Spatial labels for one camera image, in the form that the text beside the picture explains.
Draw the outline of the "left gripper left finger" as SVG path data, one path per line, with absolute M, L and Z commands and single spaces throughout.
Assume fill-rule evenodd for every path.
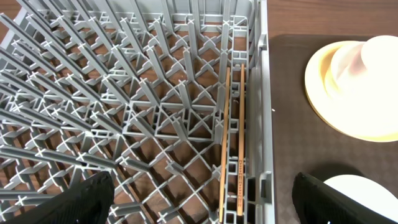
M 105 224 L 113 200 L 113 179 L 102 171 L 6 224 Z

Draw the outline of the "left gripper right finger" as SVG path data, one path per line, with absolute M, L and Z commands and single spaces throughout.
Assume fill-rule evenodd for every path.
M 292 200 L 301 223 L 395 223 L 303 172 L 295 177 Z

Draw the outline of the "light blue bowl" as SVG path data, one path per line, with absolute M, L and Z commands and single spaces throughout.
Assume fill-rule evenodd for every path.
M 379 183 L 351 174 L 337 175 L 324 183 L 373 212 L 397 223 L 397 197 Z

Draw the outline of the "wooden chopstick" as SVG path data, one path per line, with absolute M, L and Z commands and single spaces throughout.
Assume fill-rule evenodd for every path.
M 219 198 L 219 222 L 223 223 L 223 211 L 224 211 L 224 192 L 225 192 L 225 178 L 226 178 L 226 156 L 227 156 L 227 138 L 228 138 L 228 118 L 229 118 L 229 88 L 230 88 L 230 68 L 226 71 L 226 93 L 225 93 L 225 105 L 223 111 L 224 126 L 223 126 L 223 138 L 221 144 L 221 177 L 220 177 L 220 198 Z
M 237 215 L 243 215 L 243 196 L 244 196 L 244 64 L 241 64 L 240 92 L 239 92 L 239 146 L 238 146 L 238 197 Z

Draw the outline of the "brown serving tray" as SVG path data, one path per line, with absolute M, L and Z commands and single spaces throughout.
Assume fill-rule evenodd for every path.
M 292 187 L 299 172 L 321 180 L 354 174 L 397 194 L 397 143 L 369 142 L 342 134 L 312 109 L 305 92 L 305 68 L 320 48 L 358 35 L 278 35 L 269 41 L 275 215 L 277 223 L 299 223 Z

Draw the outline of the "grey plastic dish rack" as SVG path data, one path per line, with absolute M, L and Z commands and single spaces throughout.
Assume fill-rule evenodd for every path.
M 29 1 L 1 14 L 1 222 L 106 171 L 106 223 L 275 223 L 266 1 Z M 238 216 L 244 64 L 244 196 Z

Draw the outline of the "yellow plate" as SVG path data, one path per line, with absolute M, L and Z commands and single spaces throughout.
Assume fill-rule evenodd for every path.
M 331 60 L 342 46 L 357 40 L 328 44 L 317 50 L 305 69 L 305 92 L 314 111 L 324 122 L 348 136 L 372 142 L 397 140 L 397 122 L 377 123 L 373 118 L 355 113 L 355 106 L 345 109 L 331 77 Z

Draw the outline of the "white cup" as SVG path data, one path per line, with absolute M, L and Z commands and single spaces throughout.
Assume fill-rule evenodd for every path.
M 391 93 L 397 92 L 397 36 L 370 38 L 361 49 L 361 60 L 372 86 Z

